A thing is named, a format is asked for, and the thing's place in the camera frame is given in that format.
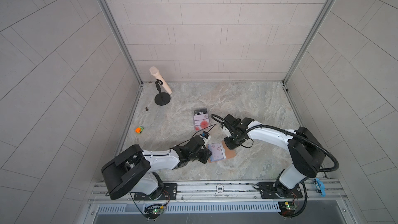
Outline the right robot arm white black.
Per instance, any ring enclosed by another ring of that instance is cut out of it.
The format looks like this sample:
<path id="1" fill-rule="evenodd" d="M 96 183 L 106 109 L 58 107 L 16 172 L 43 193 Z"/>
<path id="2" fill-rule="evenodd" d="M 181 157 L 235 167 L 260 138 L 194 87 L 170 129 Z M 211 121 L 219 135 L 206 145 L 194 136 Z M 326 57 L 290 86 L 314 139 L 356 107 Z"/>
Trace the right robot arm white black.
<path id="1" fill-rule="evenodd" d="M 289 197 L 298 183 L 315 178 L 326 157 L 319 142 L 303 127 L 285 130 L 251 118 L 241 120 L 232 115 L 227 115 L 221 121 L 221 127 L 227 135 L 224 142 L 230 150 L 243 146 L 247 140 L 253 140 L 275 145 L 289 153 L 292 164 L 279 174 L 267 190 L 280 198 Z"/>

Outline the clear acrylic card holder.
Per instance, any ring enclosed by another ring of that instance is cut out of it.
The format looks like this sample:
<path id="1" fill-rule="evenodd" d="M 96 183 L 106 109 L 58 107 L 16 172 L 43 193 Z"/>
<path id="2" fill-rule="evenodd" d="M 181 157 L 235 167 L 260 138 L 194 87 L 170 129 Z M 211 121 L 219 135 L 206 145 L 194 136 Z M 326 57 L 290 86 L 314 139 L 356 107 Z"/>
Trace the clear acrylic card holder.
<path id="1" fill-rule="evenodd" d="M 193 112 L 193 122 L 196 131 L 203 130 L 210 126 L 207 108 L 197 108 Z"/>

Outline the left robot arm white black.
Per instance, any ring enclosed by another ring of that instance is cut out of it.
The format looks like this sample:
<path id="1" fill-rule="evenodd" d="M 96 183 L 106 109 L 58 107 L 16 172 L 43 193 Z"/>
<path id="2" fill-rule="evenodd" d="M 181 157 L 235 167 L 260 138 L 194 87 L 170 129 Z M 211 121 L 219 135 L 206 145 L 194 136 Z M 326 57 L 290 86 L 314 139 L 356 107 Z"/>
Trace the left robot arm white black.
<path id="1" fill-rule="evenodd" d="M 143 150 L 138 144 L 130 146 L 101 168 L 107 194 L 111 200 L 129 193 L 158 198 L 164 183 L 157 171 L 180 169 L 194 161 L 206 164 L 212 155 L 205 146 L 209 140 L 209 133 L 203 132 L 165 151 Z"/>

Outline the pink leather card wallet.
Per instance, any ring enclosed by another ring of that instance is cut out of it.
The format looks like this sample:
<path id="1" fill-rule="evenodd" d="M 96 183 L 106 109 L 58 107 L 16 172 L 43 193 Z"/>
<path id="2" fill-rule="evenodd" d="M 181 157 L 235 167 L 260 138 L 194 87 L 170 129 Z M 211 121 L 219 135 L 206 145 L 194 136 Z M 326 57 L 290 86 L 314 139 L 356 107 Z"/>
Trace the pink leather card wallet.
<path id="1" fill-rule="evenodd" d="M 236 156 L 236 152 L 234 150 L 229 150 L 224 141 L 221 143 L 208 144 L 207 148 L 212 152 L 209 158 L 210 163 L 231 159 Z"/>

